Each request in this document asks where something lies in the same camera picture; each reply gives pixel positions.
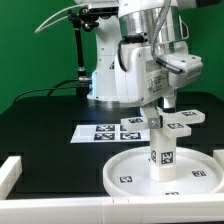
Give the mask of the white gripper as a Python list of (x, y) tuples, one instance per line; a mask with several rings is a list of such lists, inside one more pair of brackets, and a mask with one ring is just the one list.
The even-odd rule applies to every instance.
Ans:
[(154, 61), (149, 46), (124, 45), (122, 56), (126, 72), (120, 68), (118, 57), (115, 57), (115, 81), (119, 102), (147, 104), (141, 107), (141, 115), (147, 118), (150, 129), (159, 129), (160, 115), (152, 101), (164, 96), (163, 111), (176, 111), (176, 91), (168, 83), (168, 71)]

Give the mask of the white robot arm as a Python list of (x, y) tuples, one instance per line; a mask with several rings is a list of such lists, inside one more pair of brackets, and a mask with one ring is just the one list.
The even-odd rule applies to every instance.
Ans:
[(178, 0), (74, 1), (83, 28), (96, 31), (98, 62), (88, 97), (138, 107), (148, 128), (161, 128), (156, 101), (189, 74)]

